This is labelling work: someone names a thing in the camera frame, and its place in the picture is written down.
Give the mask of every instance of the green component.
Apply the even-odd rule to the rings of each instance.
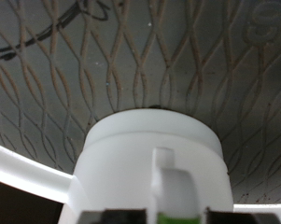
[[[158,224],[200,224],[200,219],[196,218],[172,218],[165,214],[158,214]]]

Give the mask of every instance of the wavy line pattern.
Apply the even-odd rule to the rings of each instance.
[[[281,2],[266,4],[0,1],[0,144],[71,174],[98,120],[171,109],[217,133],[236,203],[281,203]]]

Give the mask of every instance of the white plastic cylinder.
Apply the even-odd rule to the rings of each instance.
[[[180,184],[172,185],[171,180]],[[171,207],[182,207],[183,200],[170,203],[170,197],[163,197],[168,192],[177,198],[185,192],[195,202],[184,200],[192,209],[189,213],[199,214],[202,221],[207,207],[232,211],[230,180],[217,136],[200,121],[176,112],[120,112],[89,132],[59,223],[76,223],[83,211],[105,209],[147,209],[149,224],[156,223],[158,212],[187,213]]]

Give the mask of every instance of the white plastic part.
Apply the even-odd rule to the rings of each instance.
[[[188,172],[176,169],[172,149],[153,150],[151,182],[158,211],[176,218],[200,215],[195,183]]]
[[[275,213],[281,221],[281,203],[279,204],[235,204],[237,213]]]
[[[154,156],[154,152],[165,148],[174,156]],[[163,190],[179,197],[173,190],[176,186],[162,186],[170,179],[190,186],[181,189],[196,203],[173,203],[189,205],[192,211],[178,214],[175,207],[168,206],[171,198],[160,203]],[[188,116],[138,109],[112,115],[91,129],[59,223],[76,223],[82,211],[144,208],[148,224],[156,223],[158,212],[174,217],[183,217],[186,212],[200,214],[204,223],[206,207],[233,209],[230,180],[217,136]]]
[[[67,201],[72,176],[0,146],[0,182],[59,202]]]

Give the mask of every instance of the textured gray surface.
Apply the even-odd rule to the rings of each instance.
[[[71,174],[152,105],[217,133],[236,203],[281,203],[281,1],[0,1],[1,145]]]

